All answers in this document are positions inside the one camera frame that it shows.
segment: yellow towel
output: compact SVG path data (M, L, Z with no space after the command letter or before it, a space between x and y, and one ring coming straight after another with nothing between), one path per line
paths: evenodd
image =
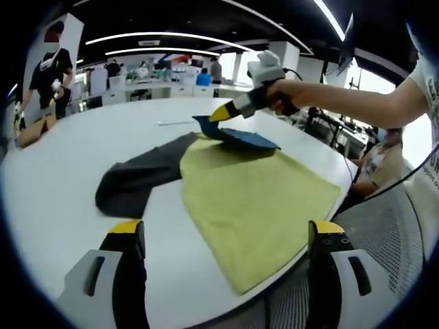
M340 194L279 150L237 151L199 139L182 158L183 199L224 275L243 294L306 244Z

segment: hand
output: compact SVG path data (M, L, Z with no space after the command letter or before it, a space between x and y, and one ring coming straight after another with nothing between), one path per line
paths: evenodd
M65 93L64 88L60 87L60 90L58 90L58 97L56 97L56 99L63 98L64 93Z
M21 114L22 111L23 111L23 107L21 106L21 103L18 101L18 102L15 104L14 112L15 112L15 114Z
M267 96L272 96L274 93L283 93L291 98L291 102L294 106L300 109L311 105L305 100L306 85L306 83L297 80L281 79L268 88ZM278 114L282 114L282 102L280 100L275 101L270 105L270 109Z

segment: person sitting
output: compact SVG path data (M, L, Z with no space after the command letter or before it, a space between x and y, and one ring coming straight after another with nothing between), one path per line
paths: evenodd
M361 160L351 160L359 167L357 180L338 212L360 203L379 188L401 179L403 171L403 130L387 129L385 141L375 145Z
M208 86L211 84L211 75L207 73L207 69L203 68L201 73L197 76L197 86Z
M148 68L146 67L145 61L142 61L142 63L140 64L140 67L138 67L136 69L136 74L137 74L137 77L139 77L140 79L145 79L146 77L148 77L148 74L150 74L150 72L148 71Z

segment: cable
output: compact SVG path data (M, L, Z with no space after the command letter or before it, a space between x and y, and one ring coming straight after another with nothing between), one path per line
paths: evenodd
M318 108L318 109L322 113L322 115L327 117L327 115L323 112L323 110L321 108ZM332 125L330 123L328 123L328 126L329 126L329 129L332 131L332 134L335 136L335 131L333 130ZM353 182L354 176L352 174L351 168L349 168L349 164L348 164L348 160L346 159L346 156L343 156L343 159L344 159L344 163L346 163L346 167L348 168L349 175L351 177L351 182Z
M402 182L405 182L406 180L408 180L409 178L411 178L415 173L417 173L420 169L422 169L422 167L424 167L427 162L430 161L430 158L439 151L439 143L432 149L432 151L430 152L430 154L425 158L424 162L421 163L417 168L413 169L412 171L410 171L405 177L401 178L398 182L393 183L392 185L390 185L389 187L386 187L385 189L383 189L382 191L379 191L378 193L375 193L374 195L371 195L370 197L365 198L362 202L363 203L365 201L368 201L370 199L373 199L375 197L380 196L381 194L389 191L390 189L394 188L396 185L399 185Z
M286 68L284 68L283 71L284 71L285 73L286 73L286 72L292 72L292 73L294 73L294 74L295 74L300 80L303 81L303 79L302 79L302 77L300 76L300 74L297 73L297 72L295 72L295 70L291 70L291 69L286 69ZM325 117L327 117L327 115L323 112L323 110L322 110L321 108L318 108L318 109L319 109L319 111L322 113L322 115L324 115ZM332 134L335 136L335 131L333 130L332 125L331 125L330 123L328 123L328 126L329 126L329 129L332 131ZM353 181L354 181L354 177L353 177L353 174L352 174L351 168L349 167L348 160L346 159L345 156L343 156L343 159L344 159L344 163L346 163L346 167L347 167L348 170L349 170L349 175L351 176L351 182L353 182Z
M295 70L291 70L291 69L286 69L286 68L284 68L283 71L284 71L285 73L286 73L286 72L292 72L292 73L294 73L295 75L297 75L297 77L298 77L300 80L303 81L302 77L299 75L299 73L295 72Z

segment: white table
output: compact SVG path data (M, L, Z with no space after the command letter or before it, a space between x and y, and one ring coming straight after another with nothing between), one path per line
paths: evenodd
M146 77L142 79L134 79L131 81L132 84L150 84L151 82L160 82L160 79L156 77Z
M17 250L34 281L51 300L65 274L121 219L95 207L107 169L155 146L197 132L197 123L159 126L210 114L227 99L157 99L106 106L64 118L41 140L13 150L3 162L6 214ZM304 132L262 111L223 124L258 132L282 151L340 186L351 185L343 157ZM348 162L355 174L357 167ZM147 270L145 305L151 328L184 328L216 318L279 279L305 252L242 296L236 296L189 217L182 181L154 188L144 214Z
M360 134L358 132L352 133L347 129L341 129L340 134L346 137L346 144L344 145L344 156L348 157L349 150L352 145L356 145L359 149L363 149L368 143L368 136L365 134Z
M128 93L131 93L135 90L157 90L157 89L163 89L164 92L160 93L160 97L157 98L169 98L169 90L172 88L179 89L179 88L193 88L195 85L187 85L187 84L181 84L180 82L149 82L149 83L130 83L126 84L121 90L106 90L103 93L94 94L94 95L82 95L79 99L75 99L75 101L86 101L87 99L95 98L95 97L109 97L111 95L120 95L123 94L126 100L129 99ZM204 88L211 88L212 90L217 89L219 91L220 97L227 97L227 98L236 98L237 96L240 96L250 90L252 90L251 87L245 87L245 86L231 86L228 84L211 84L210 86L206 86Z

